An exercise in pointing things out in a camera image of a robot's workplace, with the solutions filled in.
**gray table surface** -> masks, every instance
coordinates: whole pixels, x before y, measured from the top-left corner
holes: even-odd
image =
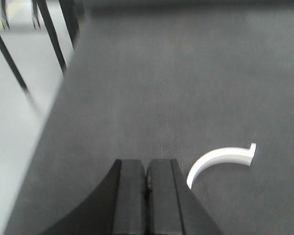
[[[294,235],[294,5],[88,14],[5,231],[34,235],[75,208],[115,159],[220,147],[251,168],[204,171],[194,193],[226,235]]]

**black chair leg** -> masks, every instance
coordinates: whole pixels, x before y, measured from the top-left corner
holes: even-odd
[[[37,5],[37,0],[32,0],[32,19],[33,19],[33,24],[34,27],[36,28],[37,26],[40,28],[40,22],[38,18],[38,5]]]
[[[10,28],[9,20],[6,14],[6,0],[0,0],[0,6],[1,6],[1,23],[3,25],[3,28]]]
[[[74,0],[59,0],[65,24],[67,26],[72,45],[79,31],[77,15],[75,12]]]
[[[9,66],[10,66],[12,72],[14,73],[14,75],[15,75],[18,83],[20,84],[20,86],[23,88],[23,90],[28,91],[27,85],[24,82],[18,68],[16,67],[16,65],[15,65],[15,63],[14,63],[8,49],[6,48],[1,36],[0,36],[0,50],[1,50],[2,54],[4,55],[7,63],[9,64]]]
[[[61,47],[60,47],[60,44],[59,44],[57,33],[55,31],[55,28],[54,28],[50,13],[48,11],[46,0],[36,0],[36,1],[37,1],[37,4],[38,4],[38,7],[40,9],[40,13],[41,13],[41,15],[43,17],[47,32],[49,34],[49,37],[50,37],[54,52],[55,52],[55,54],[57,56],[57,59],[59,61],[62,72],[64,72],[65,69],[66,69],[66,64],[65,64],[65,60],[64,60],[62,50],[61,50]]]

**white curved object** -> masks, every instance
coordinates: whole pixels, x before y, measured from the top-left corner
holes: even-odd
[[[202,155],[192,166],[187,176],[187,185],[192,188],[196,177],[208,167],[219,163],[238,163],[250,166],[256,150],[256,144],[252,143],[246,148],[219,148]]]

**light gray floor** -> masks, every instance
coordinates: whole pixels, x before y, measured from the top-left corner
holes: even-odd
[[[34,30],[30,2],[24,0],[10,19],[11,29],[1,31],[30,95],[21,90],[0,52],[0,234],[63,77],[46,29]],[[68,62],[73,49],[61,9],[51,2],[49,10]]]

